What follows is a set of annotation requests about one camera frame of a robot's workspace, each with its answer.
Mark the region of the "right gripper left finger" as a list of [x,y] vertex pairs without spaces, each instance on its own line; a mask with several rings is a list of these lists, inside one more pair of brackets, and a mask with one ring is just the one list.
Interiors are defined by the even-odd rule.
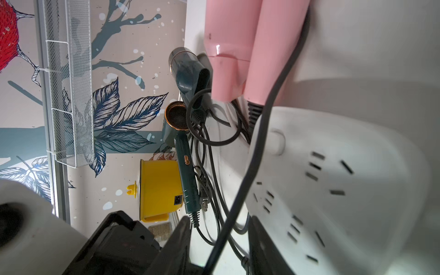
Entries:
[[165,246],[139,221],[113,212],[65,269],[66,275],[189,275],[191,221],[180,220]]

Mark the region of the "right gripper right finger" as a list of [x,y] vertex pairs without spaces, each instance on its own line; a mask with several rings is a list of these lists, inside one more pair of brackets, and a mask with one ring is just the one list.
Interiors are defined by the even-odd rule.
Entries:
[[289,266],[256,216],[249,225],[249,249],[252,275],[289,274]]

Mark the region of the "white power strip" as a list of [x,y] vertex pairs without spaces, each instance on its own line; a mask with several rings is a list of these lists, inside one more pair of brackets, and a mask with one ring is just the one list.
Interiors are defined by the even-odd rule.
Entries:
[[384,275],[432,182],[419,148],[386,127],[274,107],[246,207],[298,275]]

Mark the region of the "pink blow dryer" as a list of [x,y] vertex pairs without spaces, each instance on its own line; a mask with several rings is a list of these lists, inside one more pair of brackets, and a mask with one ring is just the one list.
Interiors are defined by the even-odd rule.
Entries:
[[207,1],[212,99],[264,105],[299,43],[309,1]]

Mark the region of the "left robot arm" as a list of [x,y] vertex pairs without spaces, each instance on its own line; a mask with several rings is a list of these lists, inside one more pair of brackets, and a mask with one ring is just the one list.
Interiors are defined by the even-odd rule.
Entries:
[[1,274],[61,275],[87,238],[28,187],[1,180]]

